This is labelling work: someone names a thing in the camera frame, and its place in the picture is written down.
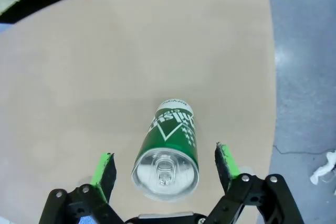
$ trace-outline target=soda can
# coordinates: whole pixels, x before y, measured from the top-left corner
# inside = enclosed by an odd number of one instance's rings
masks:
[[[135,160],[132,180],[146,196],[176,200],[199,180],[194,112],[179,99],[157,109]]]

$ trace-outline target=wooden board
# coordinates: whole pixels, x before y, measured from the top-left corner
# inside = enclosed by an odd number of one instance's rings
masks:
[[[175,203],[135,189],[131,171],[157,106],[197,120],[200,181]],[[0,215],[37,223],[54,188],[89,182],[116,155],[110,204],[138,214],[208,214],[223,195],[215,143],[268,173],[275,128],[268,0],[65,0],[0,35]],[[246,209],[240,223],[253,223]]]

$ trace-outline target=bolt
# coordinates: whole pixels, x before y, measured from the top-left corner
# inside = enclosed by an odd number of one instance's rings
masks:
[[[83,193],[87,193],[88,191],[89,191],[89,187],[88,186],[83,187]]]
[[[248,182],[249,180],[250,180],[250,178],[247,175],[242,176],[242,181]]]
[[[205,218],[201,218],[201,219],[198,220],[197,224],[203,224],[204,221],[205,221]]]
[[[271,182],[273,182],[273,183],[278,182],[278,179],[277,179],[276,176],[271,176],[269,180],[270,180]]]
[[[59,197],[62,196],[62,194],[63,194],[63,193],[62,193],[61,191],[58,191],[58,192],[56,193],[56,197],[59,198]]]

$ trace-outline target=can label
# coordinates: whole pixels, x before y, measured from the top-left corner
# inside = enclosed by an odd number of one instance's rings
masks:
[[[181,151],[198,167],[194,114],[184,101],[168,100],[159,106],[135,162],[153,148]]]

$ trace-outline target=can lid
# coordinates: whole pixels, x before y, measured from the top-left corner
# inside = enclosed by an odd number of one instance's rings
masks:
[[[199,175],[195,162],[183,152],[154,148],[138,159],[132,180],[146,196],[169,201],[192,193]]]

